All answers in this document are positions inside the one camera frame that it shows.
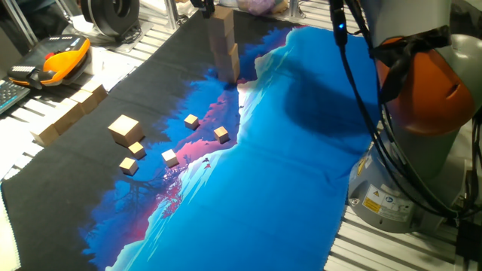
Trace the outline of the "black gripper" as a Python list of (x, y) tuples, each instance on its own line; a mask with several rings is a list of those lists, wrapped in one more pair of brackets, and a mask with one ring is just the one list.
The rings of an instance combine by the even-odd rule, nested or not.
[(196, 8), (201, 8), (203, 17), (209, 19), (215, 12), (215, 5), (213, 0), (191, 0), (191, 3)]

